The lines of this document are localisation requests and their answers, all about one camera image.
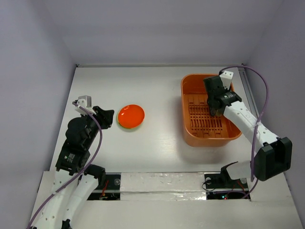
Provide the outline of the orange plate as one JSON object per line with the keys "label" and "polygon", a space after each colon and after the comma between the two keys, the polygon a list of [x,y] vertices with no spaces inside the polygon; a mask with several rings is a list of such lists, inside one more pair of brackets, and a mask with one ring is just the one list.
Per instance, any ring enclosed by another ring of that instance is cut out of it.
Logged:
{"label": "orange plate", "polygon": [[144,109],[137,104],[129,104],[123,107],[117,115],[119,125],[126,129],[139,127],[145,119]]}

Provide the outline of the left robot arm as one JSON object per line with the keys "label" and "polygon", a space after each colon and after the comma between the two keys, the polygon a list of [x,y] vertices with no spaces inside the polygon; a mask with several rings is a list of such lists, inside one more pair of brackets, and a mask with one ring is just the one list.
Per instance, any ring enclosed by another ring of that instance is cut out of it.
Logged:
{"label": "left robot arm", "polygon": [[51,194],[32,216],[29,229],[73,228],[90,194],[105,184],[105,168],[92,164],[97,155],[89,149],[96,136],[111,127],[114,110],[73,104],[81,115],[68,123]]}

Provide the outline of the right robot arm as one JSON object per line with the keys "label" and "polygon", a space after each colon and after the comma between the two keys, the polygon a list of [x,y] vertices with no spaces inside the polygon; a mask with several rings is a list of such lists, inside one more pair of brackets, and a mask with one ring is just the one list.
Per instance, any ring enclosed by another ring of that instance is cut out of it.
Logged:
{"label": "right robot arm", "polygon": [[280,138],[267,129],[246,107],[241,97],[230,89],[233,73],[204,79],[210,115],[222,115],[231,121],[252,144],[251,160],[235,162],[219,175],[224,187],[232,186],[240,178],[266,181],[291,167],[292,142]]}

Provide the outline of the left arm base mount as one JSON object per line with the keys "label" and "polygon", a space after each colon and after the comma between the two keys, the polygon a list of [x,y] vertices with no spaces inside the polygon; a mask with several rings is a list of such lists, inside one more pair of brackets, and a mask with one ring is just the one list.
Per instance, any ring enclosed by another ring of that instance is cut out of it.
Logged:
{"label": "left arm base mount", "polygon": [[120,200],[121,173],[106,173],[105,182],[89,195],[87,200]]}

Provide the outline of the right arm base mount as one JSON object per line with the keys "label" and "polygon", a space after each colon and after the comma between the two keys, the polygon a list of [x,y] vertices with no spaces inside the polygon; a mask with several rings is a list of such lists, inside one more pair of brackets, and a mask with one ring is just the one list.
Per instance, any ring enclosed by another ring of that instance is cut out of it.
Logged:
{"label": "right arm base mount", "polygon": [[207,200],[242,199],[249,193],[247,181],[225,178],[220,173],[207,173],[202,184]]}

